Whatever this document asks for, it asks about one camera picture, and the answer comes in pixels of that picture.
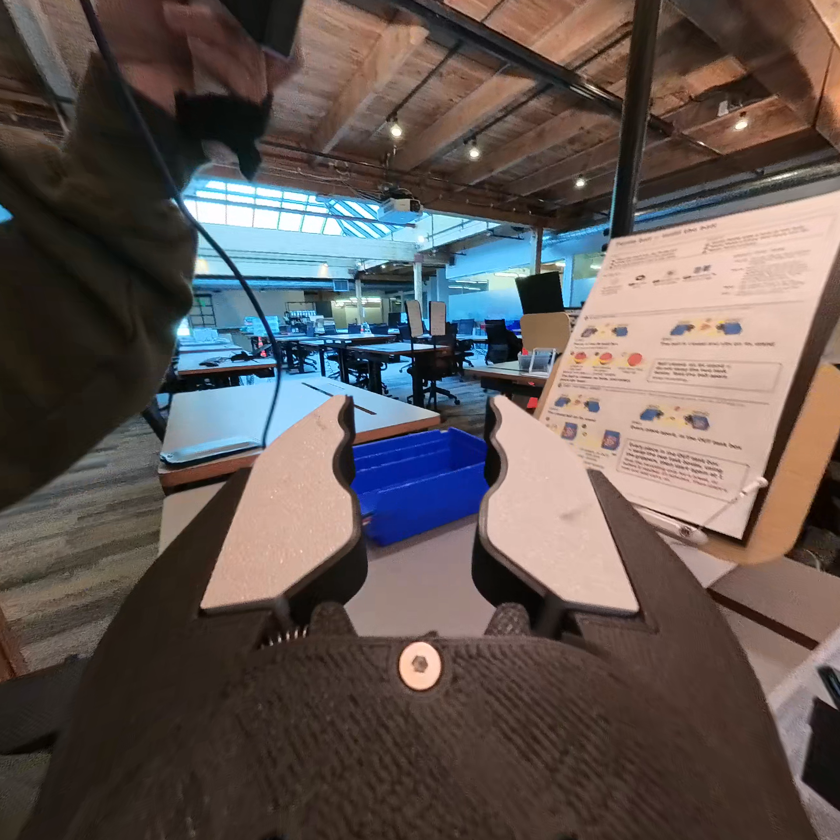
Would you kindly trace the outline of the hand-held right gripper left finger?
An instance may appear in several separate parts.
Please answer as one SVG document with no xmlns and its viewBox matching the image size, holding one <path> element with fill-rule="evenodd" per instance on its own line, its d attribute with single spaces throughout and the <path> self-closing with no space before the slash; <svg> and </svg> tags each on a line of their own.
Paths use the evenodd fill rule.
<svg viewBox="0 0 840 840">
<path fill-rule="evenodd" d="M 354 401 L 334 395 L 289 427 L 250 470 L 206 585 L 207 613 L 346 604 L 368 575 L 355 477 Z"/>
</svg>

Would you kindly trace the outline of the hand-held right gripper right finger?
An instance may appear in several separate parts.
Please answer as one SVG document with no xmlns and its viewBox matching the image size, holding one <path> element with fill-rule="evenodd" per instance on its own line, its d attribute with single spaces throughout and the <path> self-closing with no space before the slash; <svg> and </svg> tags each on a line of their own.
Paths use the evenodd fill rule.
<svg viewBox="0 0 840 840">
<path fill-rule="evenodd" d="M 583 461 L 505 396 L 489 399 L 476 535 L 535 595 L 608 616 L 639 603 Z"/>
</svg>

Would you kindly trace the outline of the person's left hand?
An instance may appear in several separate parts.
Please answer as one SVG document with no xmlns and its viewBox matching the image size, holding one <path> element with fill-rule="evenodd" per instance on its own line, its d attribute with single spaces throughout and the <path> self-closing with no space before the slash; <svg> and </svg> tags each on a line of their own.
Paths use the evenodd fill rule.
<svg viewBox="0 0 840 840">
<path fill-rule="evenodd" d="M 258 45 L 218 4 L 154 2 L 153 34 L 145 41 L 157 57 L 136 59 L 123 67 L 131 87 L 175 113 L 178 93 L 196 93 L 199 81 L 255 105 L 273 98 L 302 65 L 302 51 L 289 57 Z"/>
</svg>

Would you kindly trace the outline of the grey flat pad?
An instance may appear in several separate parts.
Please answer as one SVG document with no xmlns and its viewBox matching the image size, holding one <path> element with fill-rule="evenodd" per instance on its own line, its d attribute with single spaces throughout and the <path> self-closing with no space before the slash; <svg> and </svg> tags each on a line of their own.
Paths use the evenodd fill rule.
<svg viewBox="0 0 840 840">
<path fill-rule="evenodd" d="M 160 461 L 166 467 L 184 469 L 262 448 L 260 441 L 248 437 L 217 438 L 201 444 L 162 450 Z"/>
</svg>

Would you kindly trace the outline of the blue plastic bin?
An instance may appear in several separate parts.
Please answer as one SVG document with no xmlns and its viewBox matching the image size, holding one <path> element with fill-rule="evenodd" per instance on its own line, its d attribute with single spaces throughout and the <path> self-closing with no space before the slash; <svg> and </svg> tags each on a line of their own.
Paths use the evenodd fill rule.
<svg viewBox="0 0 840 840">
<path fill-rule="evenodd" d="M 353 447 L 352 489 L 366 538 L 380 547 L 476 515 L 487 443 L 455 428 Z"/>
</svg>

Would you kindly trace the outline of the printed instruction sheet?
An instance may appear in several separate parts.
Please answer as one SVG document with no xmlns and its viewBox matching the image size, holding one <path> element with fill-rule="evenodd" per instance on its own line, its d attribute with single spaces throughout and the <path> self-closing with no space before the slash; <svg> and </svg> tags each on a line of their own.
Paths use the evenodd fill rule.
<svg viewBox="0 0 840 840">
<path fill-rule="evenodd" d="M 632 503 L 743 538 L 838 238 L 832 192 L 614 239 L 542 421 Z"/>
</svg>

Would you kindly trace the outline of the skylight window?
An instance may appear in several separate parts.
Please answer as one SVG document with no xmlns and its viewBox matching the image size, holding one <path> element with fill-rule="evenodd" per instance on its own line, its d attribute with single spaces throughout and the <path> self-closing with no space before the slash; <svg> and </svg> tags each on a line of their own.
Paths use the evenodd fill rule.
<svg viewBox="0 0 840 840">
<path fill-rule="evenodd" d="M 371 203 L 240 182 L 194 181 L 183 201 L 204 225 L 365 239 L 391 237 L 413 227 L 380 221 L 378 207 Z"/>
</svg>

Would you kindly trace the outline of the wooden document board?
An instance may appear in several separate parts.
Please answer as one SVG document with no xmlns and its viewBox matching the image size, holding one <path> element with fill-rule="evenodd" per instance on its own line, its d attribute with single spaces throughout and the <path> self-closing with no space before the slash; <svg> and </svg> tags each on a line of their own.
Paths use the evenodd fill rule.
<svg viewBox="0 0 840 840">
<path fill-rule="evenodd" d="M 571 336 L 571 320 L 568 313 L 545 313 L 523 315 L 520 319 L 522 350 L 554 348 L 561 357 Z"/>
</svg>

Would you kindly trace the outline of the rows of office desks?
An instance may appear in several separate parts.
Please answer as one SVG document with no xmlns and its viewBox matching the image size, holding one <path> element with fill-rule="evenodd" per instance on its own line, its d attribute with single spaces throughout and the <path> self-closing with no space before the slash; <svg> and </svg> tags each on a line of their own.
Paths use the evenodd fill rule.
<svg viewBox="0 0 840 840">
<path fill-rule="evenodd" d="M 277 341 L 277 351 L 264 344 L 258 354 L 244 352 L 238 346 L 223 353 L 182 353 L 173 362 L 177 382 L 197 390 L 204 387 L 234 386 L 244 376 L 272 378 L 283 372 L 306 373 L 310 354 L 318 353 L 321 376 L 330 378 L 324 363 L 333 361 L 339 367 L 338 379 L 349 384 L 350 375 L 356 385 L 372 393 L 388 396 L 383 383 L 383 370 L 408 360 L 405 373 L 411 376 L 412 392 L 406 400 L 416 407 L 436 408 L 440 396 L 459 404 L 456 394 L 440 385 L 444 379 L 462 375 L 464 363 L 471 353 L 473 340 L 460 341 L 456 335 L 445 335 L 423 342 L 393 341 L 391 335 L 339 335 L 324 339 L 286 336 Z"/>
</svg>

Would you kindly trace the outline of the group of black office chairs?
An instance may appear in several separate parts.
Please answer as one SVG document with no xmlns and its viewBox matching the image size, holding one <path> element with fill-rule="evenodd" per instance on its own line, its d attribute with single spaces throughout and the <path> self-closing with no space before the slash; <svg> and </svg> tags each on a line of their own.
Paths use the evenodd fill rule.
<svg viewBox="0 0 840 840">
<path fill-rule="evenodd" d="M 435 410 L 441 397 L 459 404 L 459 398 L 441 386 L 443 380 L 463 376 L 468 366 L 477 370 L 479 366 L 514 364 L 522 351 L 521 331 L 512 329 L 506 321 L 486 322 L 479 335 L 460 330 L 461 323 L 447 322 L 442 334 L 412 334 L 410 325 L 404 323 L 396 332 L 388 330 L 380 336 L 379 342 L 352 346 L 349 361 L 362 363 L 367 370 L 366 384 L 382 394 L 382 366 L 405 359 L 412 380 L 412 392 L 406 399 L 410 405 Z M 475 349 L 484 352 L 479 365 L 471 360 Z"/>
</svg>

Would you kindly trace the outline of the large black screen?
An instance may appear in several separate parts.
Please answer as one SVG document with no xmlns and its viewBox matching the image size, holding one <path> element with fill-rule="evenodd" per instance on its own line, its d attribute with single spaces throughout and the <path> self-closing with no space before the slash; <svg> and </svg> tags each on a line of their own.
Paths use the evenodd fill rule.
<svg viewBox="0 0 840 840">
<path fill-rule="evenodd" d="M 564 312 L 563 275 L 558 270 L 515 279 L 522 314 Z"/>
</svg>

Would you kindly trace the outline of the wooden pillar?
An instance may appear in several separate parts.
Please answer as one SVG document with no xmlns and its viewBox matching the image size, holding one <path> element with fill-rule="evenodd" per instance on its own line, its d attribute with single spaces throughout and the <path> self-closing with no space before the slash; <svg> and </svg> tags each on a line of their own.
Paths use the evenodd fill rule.
<svg viewBox="0 0 840 840">
<path fill-rule="evenodd" d="M 0 625 L 1 682 L 4 682 L 27 674 L 28 666 L 3 611 L 0 612 Z"/>
</svg>

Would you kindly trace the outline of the black vertical pole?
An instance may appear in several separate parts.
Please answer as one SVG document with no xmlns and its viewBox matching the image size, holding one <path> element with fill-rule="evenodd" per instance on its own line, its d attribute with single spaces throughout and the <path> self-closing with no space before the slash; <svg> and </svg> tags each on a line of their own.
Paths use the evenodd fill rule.
<svg viewBox="0 0 840 840">
<path fill-rule="evenodd" d="M 634 231 L 652 91 L 661 3 L 636 1 L 628 53 L 626 86 L 619 132 L 610 214 L 610 239 Z"/>
</svg>

